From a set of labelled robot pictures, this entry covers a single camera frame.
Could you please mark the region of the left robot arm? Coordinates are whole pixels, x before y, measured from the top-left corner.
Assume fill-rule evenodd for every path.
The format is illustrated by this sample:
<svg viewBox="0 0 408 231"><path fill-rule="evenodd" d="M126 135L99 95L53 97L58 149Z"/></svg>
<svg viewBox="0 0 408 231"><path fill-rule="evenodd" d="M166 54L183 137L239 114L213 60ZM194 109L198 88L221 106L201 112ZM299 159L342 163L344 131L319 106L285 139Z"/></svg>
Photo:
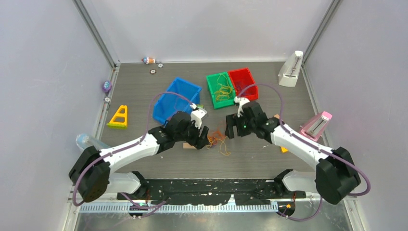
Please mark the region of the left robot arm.
<svg viewBox="0 0 408 231"><path fill-rule="evenodd" d="M82 151L68 176L75 185L73 202L79 206L99 199L105 193L126 193L136 199L147 195L148 187L139 173L117 171L139 159L154 156L186 142L196 149L209 145L209 128L203 125L206 110L178 111L163 126L150 129L141 137L121 145Z"/></svg>

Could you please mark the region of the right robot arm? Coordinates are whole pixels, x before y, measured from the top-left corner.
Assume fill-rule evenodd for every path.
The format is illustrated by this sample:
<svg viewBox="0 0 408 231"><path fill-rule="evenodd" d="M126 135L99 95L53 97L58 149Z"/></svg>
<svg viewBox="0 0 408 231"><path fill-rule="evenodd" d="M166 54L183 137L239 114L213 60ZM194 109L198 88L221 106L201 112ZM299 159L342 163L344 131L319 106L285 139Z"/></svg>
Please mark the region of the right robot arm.
<svg viewBox="0 0 408 231"><path fill-rule="evenodd" d="M226 116L225 135L229 139L250 134L286 148L314 170L311 173L288 169L280 173L274 185L280 197L304 191L318 193L326 202L336 205L361 183L345 148L333 149L300 135L279 118L268 117L256 101L240 103L237 113Z"/></svg>

